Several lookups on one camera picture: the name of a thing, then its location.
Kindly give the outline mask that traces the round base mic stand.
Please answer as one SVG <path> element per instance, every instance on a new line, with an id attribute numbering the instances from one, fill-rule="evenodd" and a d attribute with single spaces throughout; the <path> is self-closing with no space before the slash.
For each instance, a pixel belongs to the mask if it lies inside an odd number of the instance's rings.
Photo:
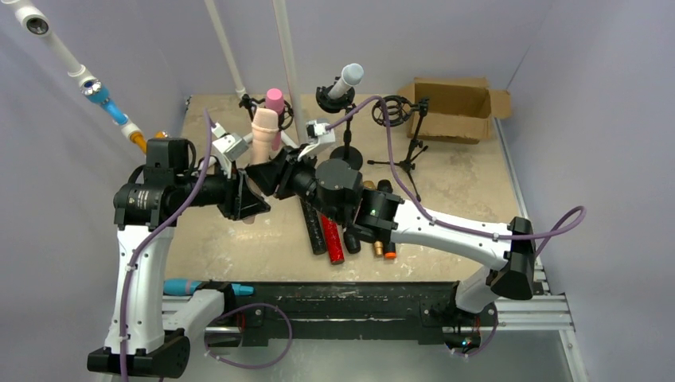
<path id="1" fill-rule="evenodd" d="M 350 89 L 344 95 L 341 95 L 336 99 L 331 99 L 329 97 L 329 92 L 334 85 L 336 85 L 336 83 L 329 87 L 317 87 L 315 92 L 317 104 L 326 113 L 337 114 L 344 111 L 345 115 L 347 115 L 356 107 L 353 103 L 356 92 L 353 89 Z M 352 120 L 352 117 L 349 117 L 346 120 L 345 131 L 343 133 L 343 144 L 330 153 L 330 159 L 340 159 L 343 162 L 346 162 L 352 169 L 359 170 L 363 166 L 363 156 L 357 148 L 351 145 Z"/>

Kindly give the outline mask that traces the black orange-tipped microphone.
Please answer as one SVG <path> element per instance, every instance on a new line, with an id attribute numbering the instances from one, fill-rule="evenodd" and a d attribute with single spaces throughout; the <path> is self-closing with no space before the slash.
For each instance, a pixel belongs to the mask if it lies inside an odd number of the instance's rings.
<path id="1" fill-rule="evenodd" d="M 392 183 L 390 180 L 387 179 L 382 179 L 378 181 L 377 183 L 377 190 L 386 192 L 386 193 L 392 193 Z M 381 241 L 384 244 L 384 259 L 395 259 L 396 258 L 396 244 L 392 242 L 384 242 Z"/>

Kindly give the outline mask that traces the peach pink microphone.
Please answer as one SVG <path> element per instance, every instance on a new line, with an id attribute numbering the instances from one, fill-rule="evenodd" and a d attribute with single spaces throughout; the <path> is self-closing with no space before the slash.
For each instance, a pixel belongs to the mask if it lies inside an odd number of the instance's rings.
<path id="1" fill-rule="evenodd" d="M 251 155 L 249 165 L 268 161 L 271 144 L 278 132 L 279 115 L 276 111 L 259 107 L 252 120 Z"/>

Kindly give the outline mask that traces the black glitter microphone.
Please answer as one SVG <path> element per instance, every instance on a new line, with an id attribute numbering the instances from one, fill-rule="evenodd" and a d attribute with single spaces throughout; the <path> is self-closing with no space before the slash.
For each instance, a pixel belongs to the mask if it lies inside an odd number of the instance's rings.
<path id="1" fill-rule="evenodd" d="M 300 201 L 300 205 L 302 208 L 302 214 L 312 252 L 315 255 L 325 254 L 327 252 L 326 240 L 323 235 L 323 230 L 318 214 L 306 202 Z"/>

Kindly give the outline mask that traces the plain black microphone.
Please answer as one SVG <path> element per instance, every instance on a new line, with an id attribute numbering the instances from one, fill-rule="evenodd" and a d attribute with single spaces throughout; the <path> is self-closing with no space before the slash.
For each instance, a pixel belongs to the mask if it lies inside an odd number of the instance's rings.
<path id="1" fill-rule="evenodd" d="M 349 254 L 357 254 L 361 251 L 361 241 L 348 228 L 343 229 L 342 240 Z"/>

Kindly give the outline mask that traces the red glitter microphone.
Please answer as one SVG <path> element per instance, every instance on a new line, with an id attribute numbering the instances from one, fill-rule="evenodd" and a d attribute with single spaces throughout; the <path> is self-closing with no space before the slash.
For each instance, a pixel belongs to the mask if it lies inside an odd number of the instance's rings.
<path id="1" fill-rule="evenodd" d="M 332 220 L 328 219 L 326 216 L 321 215 L 321 220 L 330 263 L 332 265 L 339 265 L 344 263 L 345 257 L 342 250 L 338 226 Z"/>

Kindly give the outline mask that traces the gold microphone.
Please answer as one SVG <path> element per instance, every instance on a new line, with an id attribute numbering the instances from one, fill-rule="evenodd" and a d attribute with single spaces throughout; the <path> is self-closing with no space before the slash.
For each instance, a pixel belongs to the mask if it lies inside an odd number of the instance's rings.
<path id="1" fill-rule="evenodd" d="M 364 187 L 366 189 L 373 189 L 373 190 L 377 189 L 375 183 L 370 180 L 364 181 Z M 384 244 L 381 241 L 378 240 L 373 243 L 373 250 L 376 257 L 384 256 Z"/>

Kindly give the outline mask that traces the blue microphone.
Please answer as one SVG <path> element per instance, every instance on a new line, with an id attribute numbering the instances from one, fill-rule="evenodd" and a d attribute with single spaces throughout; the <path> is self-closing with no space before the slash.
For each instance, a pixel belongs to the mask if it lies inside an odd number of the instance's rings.
<path id="1" fill-rule="evenodd" d="M 191 296 L 197 290 L 216 289 L 222 282 L 198 281 L 190 279 L 167 279 L 163 284 L 163 294 L 169 296 Z M 235 296 L 252 296 L 255 288 L 240 283 L 230 283 Z"/>

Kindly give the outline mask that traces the white microphone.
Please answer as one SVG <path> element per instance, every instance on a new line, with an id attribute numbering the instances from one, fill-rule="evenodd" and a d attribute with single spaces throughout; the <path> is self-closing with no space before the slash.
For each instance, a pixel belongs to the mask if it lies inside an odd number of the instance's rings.
<path id="1" fill-rule="evenodd" d="M 341 75 L 333 87 L 328 91 L 329 99 L 339 99 L 349 90 L 357 86 L 363 79 L 365 70 L 358 63 L 347 64 L 342 70 Z"/>

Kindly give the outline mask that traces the cardboard box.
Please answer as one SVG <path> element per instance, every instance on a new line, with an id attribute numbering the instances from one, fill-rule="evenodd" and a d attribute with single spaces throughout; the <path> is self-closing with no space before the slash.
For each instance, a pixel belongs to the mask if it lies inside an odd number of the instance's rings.
<path id="1" fill-rule="evenodd" d="M 495 119 L 512 115 L 510 93 L 492 88 L 485 77 L 416 77 L 397 94 L 413 103 L 428 99 L 418 136 L 429 140 L 478 144 L 491 139 Z"/>

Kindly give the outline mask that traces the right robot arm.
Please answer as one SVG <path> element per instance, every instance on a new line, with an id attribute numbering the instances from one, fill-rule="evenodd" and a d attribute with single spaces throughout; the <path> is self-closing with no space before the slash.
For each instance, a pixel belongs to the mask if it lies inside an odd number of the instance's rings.
<path id="1" fill-rule="evenodd" d="M 416 201 L 369 189 L 360 171 L 340 159 L 317 163 L 285 148 L 246 173 L 266 196 L 298 197 L 359 240 L 415 244 L 450 252 L 481 268 L 455 288 L 455 307 L 477 314 L 498 298 L 529 300 L 534 295 L 534 244 L 525 240 L 531 223 L 483 223 L 435 211 Z"/>

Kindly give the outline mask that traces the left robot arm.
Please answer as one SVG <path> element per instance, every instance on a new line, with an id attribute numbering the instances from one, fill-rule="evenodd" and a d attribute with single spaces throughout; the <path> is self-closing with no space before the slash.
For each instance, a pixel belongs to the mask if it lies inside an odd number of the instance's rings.
<path id="1" fill-rule="evenodd" d="M 232 134 L 216 139 L 197 168 L 194 146 L 185 138 L 152 138 L 146 162 L 113 199 L 119 244 L 118 289 L 103 347 L 88 355 L 91 372 L 152 378 L 181 377 L 190 350 L 205 327 L 236 307 L 227 282 L 203 282 L 188 289 L 188 300 L 168 317 L 162 314 L 164 275 L 178 217 L 189 207 L 215 205 L 229 220 L 244 220 L 270 207 L 248 187 L 236 159 L 247 143 Z"/>

